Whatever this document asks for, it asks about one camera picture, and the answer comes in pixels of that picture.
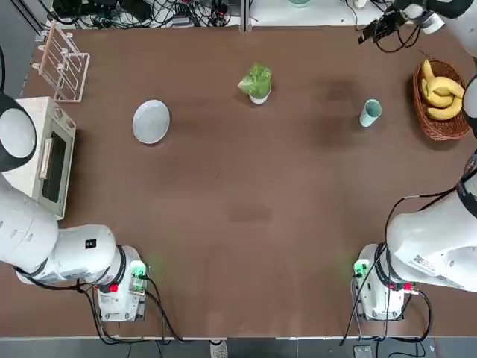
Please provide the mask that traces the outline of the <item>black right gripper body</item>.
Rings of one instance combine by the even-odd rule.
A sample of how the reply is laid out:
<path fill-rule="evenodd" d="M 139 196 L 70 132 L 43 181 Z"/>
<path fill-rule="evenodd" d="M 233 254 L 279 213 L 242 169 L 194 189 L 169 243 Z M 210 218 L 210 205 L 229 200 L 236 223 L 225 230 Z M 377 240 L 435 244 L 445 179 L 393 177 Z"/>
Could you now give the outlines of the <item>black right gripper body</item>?
<path fill-rule="evenodd" d="M 377 34 L 392 34 L 406 23 L 406 18 L 399 10 L 387 9 L 377 20 Z"/>

